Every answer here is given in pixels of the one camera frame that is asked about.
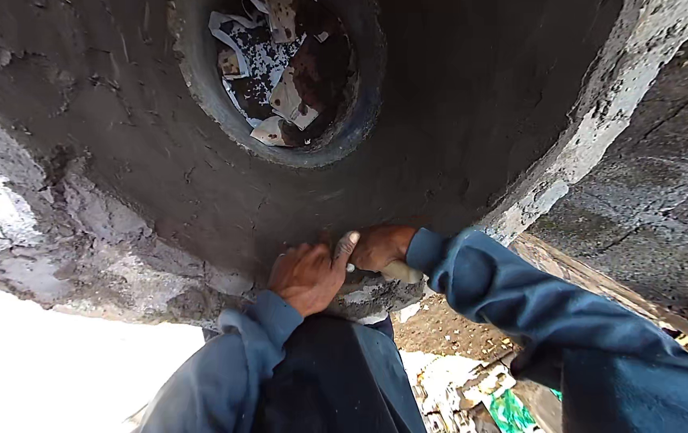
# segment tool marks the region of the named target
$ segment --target circular opening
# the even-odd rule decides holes
[[[285,120],[279,123],[284,136],[297,147],[268,146],[251,136],[254,125],[248,118],[252,115],[272,117],[280,111],[272,106],[278,98],[271,98],[274,89],[270,89],[270,77],[224,79],[224,72],[229,73],[230,69],[219,64],[219,55],[223,63],[228,45],[214,37],[208,25],[212,12],[228,14],[233,3],[223,0],[181,2],[171,11],[170,20],[171,30],[177,37],[175,49],[180,54],[181,72],[204,112],[246,150],[292,167],[324,166],[356,148],[375,124],[386,66],[385,39],[377,24],[376,7],[370,0],[320,0],[321,8],[302,7],[307,3],[315,2],[299,0],[294,6],[297,39],[286,43],[291,48],[288,52],[292,52],[288,64],[306,71],[304,74],[294,70],[294,86],[309,100],[305,103],[311,102],[309,108],[319,110],[315,110],[317,116],[303,129],[287,120],[287,111]],[[325,15],[320,10],[330,14],[333,24],[340,29],[336,34],[336,28],[329,28],[328,38],[322,42],[315,36],[323,31],[322,25],[331,25],[331,20],[330,17],[320,19],[320,15]],[[218,28],[230,30],[230,25],[233,24],[223,23]],[[261,37],[271,36],[268,32],[257,31],[246,36],[250,40],[243,42],[255,43]],[[270,75],[266,69],[262,72]],[[303,79],[310,75],[315,75],[315,79]],[[330,91],[320,92],[320,83],[324,84],[323,89]],[[229,87],[233,90],[231,95],[227,91]],[[310,93],[322,96],[312,101],[308,97]],[[304,111],[304,106],[298,107],[297,111]]]

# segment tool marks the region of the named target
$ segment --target hole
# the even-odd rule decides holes
[[[299,4],[316,3],[314,0],[303,0]],[[174,32],[178,39],[175,48],[180,54],[178,59],[181,72],[189,84],[191,94],[204,112],[217,122],[223,132],[237,145],[262,159],[286,166],[325,166],[354,151],[376,122],[381,104],[381,83],[386,70],[386,41],[377,23],[376,10],[372,2],[320,0],[319,5],[338,19],[342,27],[341,37],[347,42],[345,47],[349,55],[345,56],[346,62],[343,62],[346,67],[345,73],[342,74],[340,69],[334,71],[339,76],[344,75],[345,79],[342,81],[345,83],[339,89],[333,86],[326,97],[332,98],[335,103],[322,110],[318,118],[303,131],[292,130],[289,128],[290,125],[282,126],[283,133],[290,129],[288,136],[298,145],[292,148],[267,146],[251,137],[253,126],[237,107],[241,107],[245,113],[248,110],[243,108],[238,98],[235,98],[235,104],[223,87],[224,80],[221,77],[221,67],[218,66],[218,54],[224,44],[214,38],[207,28],[207,23],[210,13],[223,11],[225,5],[227,2],[223,1],[191,0],[177,3],[175,11],[175,23],[179,30]],[[306,38],[315,39],[314,35],[310,34],[310,29],[315,23],[305,15],[307,13],[304,8],[298,7],[296,33],[299,38],[306,34]],[[332,38],[334,35],[330,34],[324,42],[314,40],[315,44],[312,47],[325,47],[328,42],[335,41]],[[310,63],[320,64],[317,57],[311,56],[300,59],[299,68],[309,68]],[[269,103],[266,99],[264,104],[264,110],[268,109],[271,113],[272,106],[281,107],[282,101],[273,99]]]

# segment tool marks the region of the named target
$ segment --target soil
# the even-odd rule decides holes
[[[502,331],[477,324],[456,313],[443,295],[421,300],[421,309],[404,324],[392,313],[398,349],[438,355],[459,355],[493,362],[517,349]]]

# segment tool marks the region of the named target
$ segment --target right hand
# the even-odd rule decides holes
[[[408,246],[416,229],[383,225],[363,229],[349,261],[360,269],[379,272],[393,261],[406,261]]]

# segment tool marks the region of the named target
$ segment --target blue sleeve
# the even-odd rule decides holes
[[[688,422],[688,353],[634,312],[473,229],[451,239],[421,229],[406,261],[451,308],[522,345],[512,373],[562,389],[564,425],[670,431]]]
[[[283,344],[303,320],[270,291],[244,314],[223,311],[223,334],[173,373],[149,403],[140,433],[250,431],[258,386],[272,377]]]

